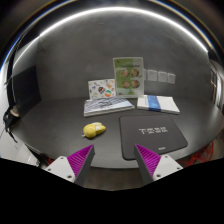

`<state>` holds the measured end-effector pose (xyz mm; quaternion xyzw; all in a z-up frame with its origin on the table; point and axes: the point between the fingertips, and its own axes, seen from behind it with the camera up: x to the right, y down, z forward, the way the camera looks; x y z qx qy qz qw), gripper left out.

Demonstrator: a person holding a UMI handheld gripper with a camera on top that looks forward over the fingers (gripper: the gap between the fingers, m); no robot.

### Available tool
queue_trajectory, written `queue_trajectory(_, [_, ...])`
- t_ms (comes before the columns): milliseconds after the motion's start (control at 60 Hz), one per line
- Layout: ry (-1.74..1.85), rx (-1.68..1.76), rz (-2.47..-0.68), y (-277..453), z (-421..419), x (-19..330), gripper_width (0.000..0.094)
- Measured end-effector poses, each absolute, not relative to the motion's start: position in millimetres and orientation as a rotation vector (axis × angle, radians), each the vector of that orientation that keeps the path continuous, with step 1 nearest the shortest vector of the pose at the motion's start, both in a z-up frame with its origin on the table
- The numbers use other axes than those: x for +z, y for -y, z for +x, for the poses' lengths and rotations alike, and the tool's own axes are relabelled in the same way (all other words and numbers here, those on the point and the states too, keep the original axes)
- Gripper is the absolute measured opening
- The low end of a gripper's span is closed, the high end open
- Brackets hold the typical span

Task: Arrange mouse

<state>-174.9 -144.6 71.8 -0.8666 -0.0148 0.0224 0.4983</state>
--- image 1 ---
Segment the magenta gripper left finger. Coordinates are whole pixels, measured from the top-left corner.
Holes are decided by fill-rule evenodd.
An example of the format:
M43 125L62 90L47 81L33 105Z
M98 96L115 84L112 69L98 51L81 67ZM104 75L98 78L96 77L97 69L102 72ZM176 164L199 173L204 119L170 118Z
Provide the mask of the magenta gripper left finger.
M94 146L89 145L68 157L58 157L46 168L46 171L82 186L94 155Z

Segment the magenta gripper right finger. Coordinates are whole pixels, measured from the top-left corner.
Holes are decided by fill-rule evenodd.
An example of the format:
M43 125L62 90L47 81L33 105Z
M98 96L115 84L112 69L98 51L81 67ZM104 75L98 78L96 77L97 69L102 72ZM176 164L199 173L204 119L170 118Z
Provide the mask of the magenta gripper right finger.
M138 144L134 145L134 155L145 185L182 169L169 155L160 156Z

